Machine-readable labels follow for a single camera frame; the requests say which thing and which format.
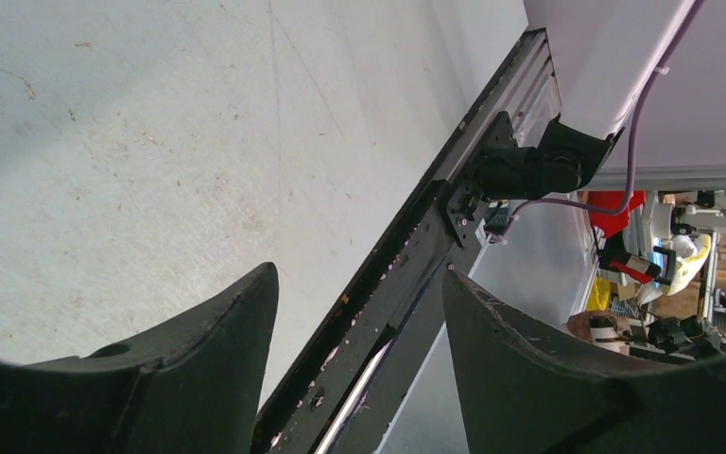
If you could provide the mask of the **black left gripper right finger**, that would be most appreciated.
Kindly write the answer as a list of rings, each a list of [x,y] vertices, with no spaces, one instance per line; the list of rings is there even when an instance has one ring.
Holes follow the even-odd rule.
[[[726,453],[726,356],[672,365],[579,340],[449,271],[444,313],[473,453]]]

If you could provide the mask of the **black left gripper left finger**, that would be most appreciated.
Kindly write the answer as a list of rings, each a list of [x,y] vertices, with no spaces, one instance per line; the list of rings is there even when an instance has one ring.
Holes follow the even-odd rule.
[[[0,361],[0,453],[247,453],[278,307],[274,264],[88,357]]]

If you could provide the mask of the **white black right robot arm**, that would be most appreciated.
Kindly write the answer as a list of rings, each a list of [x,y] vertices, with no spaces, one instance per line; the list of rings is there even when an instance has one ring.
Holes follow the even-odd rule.
[[[694,1],[618,1],[589,46],[560,113],[535,147],[481,146],[469,174],[486,200],[540,200],[587,186],[641,111]]]

